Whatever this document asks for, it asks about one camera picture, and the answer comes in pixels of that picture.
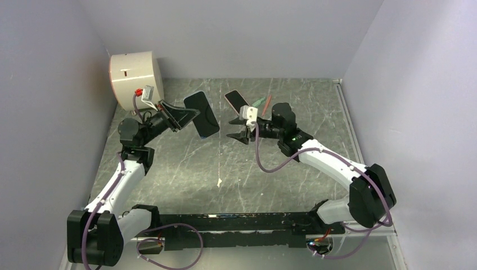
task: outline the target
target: phone screen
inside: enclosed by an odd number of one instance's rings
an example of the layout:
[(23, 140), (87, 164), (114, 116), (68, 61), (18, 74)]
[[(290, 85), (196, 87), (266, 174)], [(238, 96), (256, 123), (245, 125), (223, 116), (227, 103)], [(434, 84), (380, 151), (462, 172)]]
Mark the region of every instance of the phone screen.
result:
[(242, 97), (242, 95), (237, 90), (226, 93), (225, 99), (228, 101), (230, 106), (232, 106), (232, 108), (235, 110), (237, 114), (239, 114), (240, 108), (242, 108), (242, 106), (245, 106), (245, 105), (249, 106), (248, 102)]
[(201, 138), (207, 138), (219, 132), (219, 123), (217, 123), (214, 112), (212, 112), (212, 108), (203, 91), (196, 92), (184, 98), (184, 105), (187, 109), (200, 111), (200, 114), (193, 119), (193, 123)]

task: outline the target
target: white wall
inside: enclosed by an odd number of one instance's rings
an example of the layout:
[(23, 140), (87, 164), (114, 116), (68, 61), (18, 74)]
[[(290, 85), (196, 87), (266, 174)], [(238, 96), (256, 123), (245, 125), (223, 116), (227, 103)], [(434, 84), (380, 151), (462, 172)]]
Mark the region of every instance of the white wall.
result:
[(180, 78), (342, 78), (382, 2), (81, 0), (112, 55)]
[(58, 269), (115, 100), (77, 1), (0, 2), (0, 268)]
[(344, 77), (409, 269), (477, 269), (477, 2), (385, 0)]

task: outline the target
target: white plastic housing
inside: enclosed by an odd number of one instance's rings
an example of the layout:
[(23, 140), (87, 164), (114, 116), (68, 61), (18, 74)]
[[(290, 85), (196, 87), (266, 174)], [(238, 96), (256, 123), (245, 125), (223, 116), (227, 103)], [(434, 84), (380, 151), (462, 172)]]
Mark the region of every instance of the white plastic housing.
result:
[[(124, 110), (134, 110), (132, 98), (136, 89), (154, 87), (152, 101), (157, 104), (164, 99), (163, 81), (159, 64), (153, 52), (126, 53), (113, 55), (109, 61), (109, 76), (112, 91)], [(148, 106), (137, 99), (137, 107)]]
[[(121, 178), (118, 185), (114, 188), (112, 193), (106, 198), (105, 203), (99, 209), (98, 213), (103, 213), (104, 211), (109, 211), (111, 214), (119, 215), (119, 211), (122, 210), (126, 199), (129, 197), (129, 194), (133, 191), (137, 183), (146, 175), (144, 171), (144, 166), (132, 160), (125, 160), (125, 175)], [(121, 171), (121, 165), (118, 164), (114, 175), (108, 181), (106, 186), (100, 192), (100, 194), (90, 202), (86, 208), (89, 212), (92, 212), (96, 207), (104, 194), (108, 189), (113, 185), (118, 173)]]
[[(330, 149), (319, 143), (316, 139), (310, 139), (305, 142), (300, 150), (307, 148), (318, 148), (331, 151)], [(320, 153), (319, 151), (307, 151), (298, 155), (298, 157), (300, 159), (300, 162), (308, 164), (326, 173), (328, 176), (330, 176), (340, 185), (346, 188), (348, 192), (349, 185), (353, 182), (353, 178), (361, 176), (359, 173), (351, 170), (348, 166), (341, 162), (341, 160), (326, 153)], [(362, 172), (366, 171), (365, 165), (356, 163), (345, 157), (343, 159), (351, 163), (355, 168), (361, 170)]]

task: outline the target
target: white cylinder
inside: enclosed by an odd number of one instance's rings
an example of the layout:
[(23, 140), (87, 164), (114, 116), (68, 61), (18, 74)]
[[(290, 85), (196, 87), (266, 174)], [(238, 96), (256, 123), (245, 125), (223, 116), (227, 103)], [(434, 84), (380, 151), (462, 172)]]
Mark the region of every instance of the white cylinder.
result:
[[(152, 101), (158, 103), (164, 99), (163, 81), (158, 61), (153, 52), (126, 53), (113, 55), (109, 61), (109, 78), (112, 91), (119, 105), (127, 111), (134, 110), (133, 95), (136, 89), (153, 86)], [(139, 109), (148, 108), (136, 99)]]

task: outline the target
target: gray marble surface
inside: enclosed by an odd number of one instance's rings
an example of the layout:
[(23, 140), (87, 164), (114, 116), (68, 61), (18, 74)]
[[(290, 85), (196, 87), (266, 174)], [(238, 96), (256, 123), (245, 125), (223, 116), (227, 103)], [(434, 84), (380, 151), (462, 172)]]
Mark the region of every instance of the gray marble surface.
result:
[[(276, 173), (262, 172), (254, 144), (226, 137), (240, 131), (227, 122), (235, 117), (223, 95), (238, 90), (252, 104), (268, 94), (272, 104), (290, 103), (298, 126), (337, 153), (357, 159), (343, 108), (330, 79), (164, 79), (166, 102), (183, 106), (183, 98), (204, 91), (220, 123), (220, 132), (201, 139), (193, 124), (178, 133), (168, 130), (148, 144), (154, 164), (133, 190), (124, 210), (135, 204), (157, 205), (163, 214), (255, 213), (305, 211), (323, 199), (340, 199), (345, 190), (330, 177), (305, 164), (291, 162)], [(264, 105), (259, 106), (261, 113)], [(120, 106), (111, 123), (92, 190), (99, 194), (117, 166), (121, 149), (118, 124), (130, 113)], [(271, 105), (265, 118), (271, 116)], [(260, 157), (272, 168), (286, 157), (276, 140), (262, 139)]]

